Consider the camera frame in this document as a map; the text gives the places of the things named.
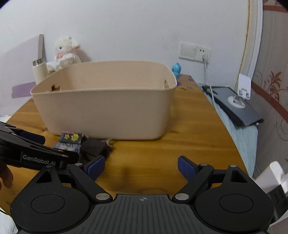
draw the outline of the human hand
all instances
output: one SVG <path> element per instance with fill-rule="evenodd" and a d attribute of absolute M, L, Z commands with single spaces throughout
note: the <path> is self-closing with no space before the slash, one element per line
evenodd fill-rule
<path fill-rule="evenodd" d="M 0 161 L 0 178 L 3 181 L 3 184 L 6 188 L 11 188 L 12 182 L 13 182 L 13 174 L 10 171 L 10 169 L 7 167 L 5 163 Z"/>

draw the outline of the white power cable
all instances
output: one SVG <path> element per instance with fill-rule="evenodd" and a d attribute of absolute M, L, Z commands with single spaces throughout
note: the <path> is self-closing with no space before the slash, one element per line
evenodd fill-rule
<path fill-rule="evenodd" d="M 210 91 L 211 91 L 211 95 L 212 95 L 213 105 L 214 105 L 214 108 L 215 108 L 215 110 L 216 110 L 216 104 L 215 104 L 215 100 L 214 100 L 214 94 L 213 94 L 213 90 L 212 90 L 212 87 L 211 87 L 211 85 L 210 85 L 209 78 L 208 78 L 208 73 L 207 73 L 207 66 L 206 66 L 206 64 L 208 63 L 208 56 L 207 56 L 207 55 L 202 55 L 202 59 L 203 59 L 203 62 L 204 62 L 204 69 L 205 69 L 205 73 L 206 73 L 208 85 L 209 85 L 209 87 L 210 87 Z"/>

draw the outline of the metal screw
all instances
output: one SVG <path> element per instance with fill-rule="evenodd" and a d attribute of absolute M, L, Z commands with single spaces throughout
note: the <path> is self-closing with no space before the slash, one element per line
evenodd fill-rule
<path fill-rule="evenodd" d="M 187 200 L 189 198 L 189 195 L 186 194 L 186 193 L 178 193 L 178 194 L 175 195 L 175 198 L 177 200 L 185 201 L 185 200 Z"/>
<path fill-rule="evenodd" d="M 110 197 L 110 195 L 109 194 L 107 194 L 107 193 L 98 193 L 97 195 L 96 195 L 96 199 L 98 199 L 98 200 L 107 200 L 108 198 Z"/>

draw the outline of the light switch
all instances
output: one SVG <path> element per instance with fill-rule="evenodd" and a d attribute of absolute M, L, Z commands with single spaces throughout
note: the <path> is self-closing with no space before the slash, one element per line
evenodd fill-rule
<path fill-rule="evenodd" d="M 179 58 L 195 61 L 197 45 L 180 42 Z"/>

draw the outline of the light blue bedsheet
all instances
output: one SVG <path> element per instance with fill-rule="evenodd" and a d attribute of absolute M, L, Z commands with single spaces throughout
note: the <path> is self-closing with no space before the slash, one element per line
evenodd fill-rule
<path fill-rule="evenodd" d="M 212 104 L 212 98 L 204 93 Z M 255 125 L 249 127 L 237 127 L 229 119 L 228 115 L 216 103 L 216 111 L 232 137 L 239 154 L 244 162 L 248 175 L 252 178 L 255 162 L 258 130 Z"/>

